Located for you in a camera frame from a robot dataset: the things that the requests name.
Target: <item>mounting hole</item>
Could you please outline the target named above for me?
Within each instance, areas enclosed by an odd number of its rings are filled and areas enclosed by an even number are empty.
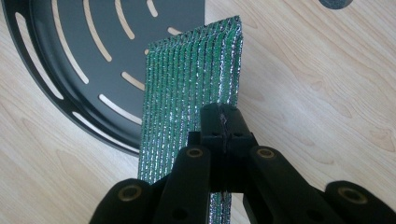
[[[120,189],[119,199],[123,202],[130,202],[137,199],[142,194],[142,188],[137,185],[128,185]]]
[[[306,214],[313,221],[322,222],[324,220],[324,216],[319,211],[309,209]]]
[[[172,213],[172,217],[174,220],[181,221],[185,220],[189,216],[189,213],[183,208],[177,208]]]
[[[341,187],[338,193],[347,201],[355,204],[365,204],[368,202],[367,197],[355,189]]]
[[[264,159],[272,159],[275,156],[275,153],[267,148],[260,148],[257,150],[257,154]]]
[[[353,0],[319,0],[319,2],[329,9],[343,9],[349,6]]]
[[[187,155],[191,158],[198,158],[204,155],[204,152],[199,148],[190,148],[187,150]]]

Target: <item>wood grain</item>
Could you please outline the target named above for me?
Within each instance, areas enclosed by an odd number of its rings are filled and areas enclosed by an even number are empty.
[[[396,209],[396,2],[207,0],[241,15],[239,104],[261,145],[314,187],[349,180]],[[0,223],[87,223],[137,158],[84,133],[45,97],[0,16]],[[241,195],[232,223],[247,223]]]

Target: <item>clamp jaw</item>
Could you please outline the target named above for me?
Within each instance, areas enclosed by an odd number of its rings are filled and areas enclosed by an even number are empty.
[[[279,151],[257,144],[237,108],[223,104],[201,109],[201,131],[189,133],[169,175],[153,185],[116,184],[91,223],[207,223],[211,192],[244,193],[251,223],[396,223],[395,212],[358,185],[310,186]]]

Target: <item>green foil sheet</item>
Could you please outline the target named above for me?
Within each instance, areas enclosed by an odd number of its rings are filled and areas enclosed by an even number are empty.
[[[200,108],[236,105],[241,67],[239,17],[149,45],[138,177],[150,184],[169,174],[188,133],[200,131]],[[229,223],[231,194],[212,194],[210,223]]]

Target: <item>perforated black disc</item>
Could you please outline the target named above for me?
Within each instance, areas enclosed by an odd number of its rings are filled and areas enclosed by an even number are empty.
[[[135,155],[144,93],[141,85],[132,83],[145,82],[148,43],[171,35],[169,27],[188,31],[205,22],[204,0],[152,3],[157,16],[146,0],[3,0],[17,49],[43,92],[78,126]],[[37,71],[23,42],[17,13],[25,18],[35,53],[62,97]],[[82,73],[66,55],[60,34]]]

